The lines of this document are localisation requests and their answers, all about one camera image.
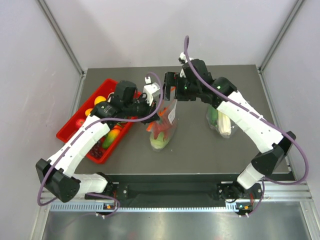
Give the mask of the clear zip bag red slider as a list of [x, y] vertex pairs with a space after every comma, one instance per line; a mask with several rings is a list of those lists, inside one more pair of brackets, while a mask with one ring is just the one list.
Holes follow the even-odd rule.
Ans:
[[160, 120], [151, 122], [146, 128], [146, 131], [150, 132], [149, 141], [154, 151], [164, 149], [175, 134], [178, 126], [177, 102], [174, 99], [167, 106], [162, 107], [158, 113]]

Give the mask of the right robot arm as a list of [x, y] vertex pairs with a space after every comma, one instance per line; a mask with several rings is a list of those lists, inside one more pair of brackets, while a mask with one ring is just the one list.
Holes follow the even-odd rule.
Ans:
[[175, 88], [176, 100], [200, 99], [229, 117], [256, 145], [259, 153], [232, 184], [239, 198], [245, 198], [254, 184], [274, 172], [296, 138], [291, 131], [282, 134], [265, 124], [264, 117], [243, 98], [236, 86], [225, 77], [213, 78], [203, 60], [183, 61], [180, 72], [166, 72], [163, 86], [166, 100], [171, 97], [171, 88]]

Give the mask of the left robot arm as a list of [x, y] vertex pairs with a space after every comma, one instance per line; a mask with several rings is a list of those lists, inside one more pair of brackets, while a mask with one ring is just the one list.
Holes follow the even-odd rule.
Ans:
[[142, 94], [135, 97], [137, 86], [130, 81], [120, 81], [105, 101], [97, 103], [77, 132], [64, 146], [48, 159], [40, 159], [35, 169], [41, 183], [40, 189], [47, 189], [63, 203], [77, 195], [97, 193], [109, 198], [114, 187], [101, 173], [75, 174], [75, 170], [112, 128], [120, 122], [149, 123], [159, 119], [160, 104], [156, 97], [163, 98], [161, 81], [152, 82], [145, 78]]

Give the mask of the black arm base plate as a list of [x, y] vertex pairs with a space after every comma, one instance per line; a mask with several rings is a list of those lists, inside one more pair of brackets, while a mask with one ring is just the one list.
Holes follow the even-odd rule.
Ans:
[[261, 185], [245, 190], [237, 174], [107, 174], [102, 196], [114, 197], [121, 207], [222, 207], [262, 196]]

